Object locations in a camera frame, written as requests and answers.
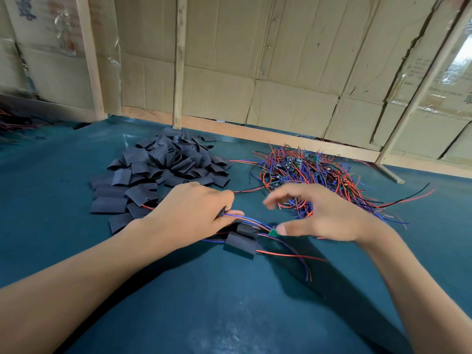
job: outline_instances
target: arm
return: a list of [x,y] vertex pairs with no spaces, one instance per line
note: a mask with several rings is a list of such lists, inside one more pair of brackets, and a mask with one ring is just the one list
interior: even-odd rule
[[[188,183],[112,238],[0,290],[0,352],[51,353],[141,268],[209,237],[234,218],[233,192]],[[182,221],[181,209],[192,208]],[[230,211],[243,215],[240,211]]]
[[312,202],[313,216],[281,224],[277,232],[356,241],[381,273],[415,353],[472,353],[472,321],[390,226],[321,185],[287,184],[264,203],[274,208],[292,197]]

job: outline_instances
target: forearm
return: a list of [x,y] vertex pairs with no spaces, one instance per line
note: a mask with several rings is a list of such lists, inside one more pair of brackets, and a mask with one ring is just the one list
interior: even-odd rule
[[138,222],[118,235],[0,290],[0,352],[51,353],[113,291],[174,250],[146,253]]
[[472,321],[393,230],[360,243],[384,278],[416,354],[472,353]]

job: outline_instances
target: wooden stick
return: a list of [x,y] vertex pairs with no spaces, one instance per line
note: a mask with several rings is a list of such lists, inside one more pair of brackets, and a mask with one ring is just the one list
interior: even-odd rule
[[375,161],[376,164],[383,164],[387,154],[390,154],[390,151],[393,149],[393,146],[397,142],[398,138],[400,137],[401,133],[404,131],[406,125],[410,121],[413,113],[418,108],[420,101],[424,98],[424,96],[428,93],[429,87],[434,81],[434,78],[440,71],[441,66],[444,64],[445,60],[451,53],[453,47],[457,43],[457,40],[463,35],[464,29],[469,23],[470,19],[472,18],[472,1],[469,0],[468,4],[464,8],[461,16],[456,22],[456,25],[451,30],[449,35],[446,37],[446,40],[440,48],[439,52],[436,54],[433,63],[431,64],[428,72],[424,76],[420,86],[416,90],[413,98],[411,99],[410,103],[406,107],[405,111],[403,112],[397,126],[393,130],[392,134],[388,138],[384,148],[382,149],[379,157]]
[[82,38],[84,39],[84,49],[86,52],[87,68],[90,77],[91,93],[93,96],[93,106],[97,120],[107,118],[103,107],[102,86],[100,85],[100,75],[98,72],[97,52],[95,50],[95,41],[91,28],[90,7],[88,0],[76,0],[77,11],[79,14],[80,28],[82,29]]
[[184,92],[185,38],[187,28],[187,0],[177,0],[176,63],[174,81],[174,114],[172,126],[182,128]]
[[[148,120],[161,124],[172,124],[172,113],[161,112],[158,110],[146,110],[131,106],[124,106],[123,115],[130,118]],[[362,160],[370,163],[373,163],[380,154],[378,151],[374,150],[356,148],[349,145],[331,142],[322,142],[315,139],[276,133],[269,130],[252,128],[249,126],[216,122],[210,119],[190,117],[186,115],[182,115],[182,127],[231,136],[234,138],[252,140],[255,142],[262,142],[266,144],[270,143],[272,145],[288,144],[293,148],[300,147],[310,151],[321,151],[328,155],[339,155],[345,158]],[[393,154],[387,155],[385,164],[404,167],[407,169],[429,171],[437,174],[446,174],[472,179],[472,170],[467,168],[459,168],[456,166],[447,165],[445,163],[405,158]]]

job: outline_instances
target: person's left hand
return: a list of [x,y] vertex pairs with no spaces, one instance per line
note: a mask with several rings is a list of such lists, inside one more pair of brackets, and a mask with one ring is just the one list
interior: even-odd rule
[[242,211],[230,210],[234,200],[231,190],[218,191],[196,182],[180,184],[172,189],[165,199],[146,217],[134,220],[129,226],[139,227],[141,236],[146,236],[146,246],[158,247],[161,241],[153,237],[166,238],[174,249],[188,246],[210,237],[231,224],[234,217],[216,218],[222,208],[228,214],[244,216]]

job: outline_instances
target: hand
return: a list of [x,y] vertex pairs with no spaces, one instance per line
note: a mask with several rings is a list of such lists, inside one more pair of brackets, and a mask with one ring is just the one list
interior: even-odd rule
[[380,219],[318,184],[282,185],[267,196],[264,205],[274,209],[277,203],[293,197],[311,202],[313,215],[280,224],[276,228],[280,235],[313,235],[337,241],[362,241],[380,230],[391,230]]
[[[218,191],[195,182],[178,185],[158,207],[139,220],[140,232],[151,237],[165,236],[174,249],[188,246],[236,220],[230,216],[216,218],[222,208],[231,209],[234,197],[231,190]],[[244,216],[242,211],[227,213]]]

